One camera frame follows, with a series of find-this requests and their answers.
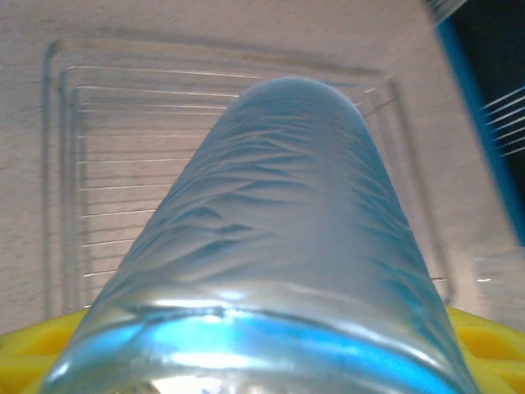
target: clear plastic bottle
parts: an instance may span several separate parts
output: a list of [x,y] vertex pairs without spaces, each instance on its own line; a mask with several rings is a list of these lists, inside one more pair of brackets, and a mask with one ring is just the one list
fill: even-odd
[[475,394],[366,124],[272,80],[213,127],[42,394]]

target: plastic water bottle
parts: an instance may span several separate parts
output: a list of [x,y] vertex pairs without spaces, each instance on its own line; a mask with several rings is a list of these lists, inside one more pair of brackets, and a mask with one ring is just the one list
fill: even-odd
[[213,127],[41,393],[475,394],[365,122],[271,80]]

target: yellow plastic object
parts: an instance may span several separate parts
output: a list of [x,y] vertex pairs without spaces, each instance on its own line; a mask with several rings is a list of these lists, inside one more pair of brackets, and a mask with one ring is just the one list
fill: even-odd
[[[525,334],[448,308],[483,394],[525,394]],[[0,394],[36,394],[85,310],[0,336]]]
[[0,394],[36,394],[86,311],[0,336]]

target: blue edge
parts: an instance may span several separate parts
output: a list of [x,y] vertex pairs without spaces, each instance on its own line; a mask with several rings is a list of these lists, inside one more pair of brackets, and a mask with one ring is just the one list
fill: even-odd
[[498,152],[499,147],[491,139],[492,129],[487,124],[486,114],[482,109],[485,104],[468,61],[463,54],[461,45],[456,38],[452,22],[450,20],[441,22],[437,27],[437,34],[454,70],[455,78],[463,93],[472,121],[477,128],[478,137],[482,142],[495,183],[498,186],[510,222],[518,238],[518,243],[521,246],[525,246],[525,217],[518,190],[511,177],[507,163]]

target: white textured wall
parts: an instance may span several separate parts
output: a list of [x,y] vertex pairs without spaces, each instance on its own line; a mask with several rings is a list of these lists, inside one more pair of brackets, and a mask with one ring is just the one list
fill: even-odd
[[46,44],[63,36],[177,35],[300,50],[397,74],[459,276],[458,306],[480,310],[471,262],[514,240],[418,0],[3,0],[0,332],[42,318],[39,84]]

